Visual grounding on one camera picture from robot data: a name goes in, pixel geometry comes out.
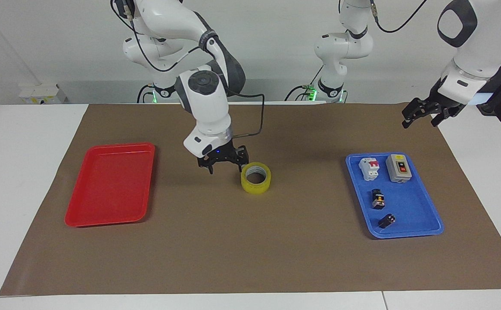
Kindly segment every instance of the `plastic tray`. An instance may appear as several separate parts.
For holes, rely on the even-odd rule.
[[[151,143],[90,148],[65,223],[81,227],[141,220],[149,200],[154,151]]]
[[[412,175],[411,180],[402,184],[390,181],[386,168],[386,159],[390,154],[402,154],[407,157]],[[374,157],[379,162],[379,176],[373,181],[365,181],[359,169],[359,161],[364,157]],[[367,227],[373,236],[380,239],[418,237],[441,234],[444,231],[444,224],[424,188],[417,169],[405,153],[352,154],[346,157],[346,165]],[[386,202],[382,210],[376,210],[372,205],[371,192],[377,188],[384,194]],[[379,220],[389,213],[396,216],[396,222],[387,228],[380,228]]]

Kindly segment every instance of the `blue tray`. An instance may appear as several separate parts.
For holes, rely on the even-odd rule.
[[[407,157],[411,180],[402,184],[390,181],[386,168],[386,159],[390,154],[402,154]],[[364,157],[374,157],[379,162],[379,176],[374,181],[363,179],[359,161]],[[380,239],[418,237],[441,234],[444,231],[444,224],[409,156],[398,152],[352,154],[346,157],[346,165],[367,227],[373,236]],[[374,209],[372,204],[371,192],[377,188],[384,194],[386,201],[386,206],[382,210]],[[378,222],[388,213],[396,216],[396,222],[382,229]]]

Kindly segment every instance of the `white table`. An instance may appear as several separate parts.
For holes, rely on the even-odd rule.
[[[0,106],[0,287],[86,105]],[[473,106],[440,126],[501,234],[501,124]],[[0,309],[501,309],[501,290],[0,298]]]

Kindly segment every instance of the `brown paper mat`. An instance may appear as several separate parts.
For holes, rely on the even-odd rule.
[[[176,294],[501,288],[501,238],[438,129],[400,125],[403,105],[268,106],[236,141],[272,170],[253,196],[237,167],[197,167],[177,105],[91,105],[0,295]],[[258,106],[232,106],[236,133]],[[63,218],[87,149],[149,141],[158,167],[141,223],[71,228]],[[412,157],[445,223],[439,236],[374,240],[344,159]]]

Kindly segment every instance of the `red tray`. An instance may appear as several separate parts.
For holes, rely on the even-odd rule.
[[[81,227],[141,220],[149,200],[154,150],[151,143],[87,150],[65,223]]]

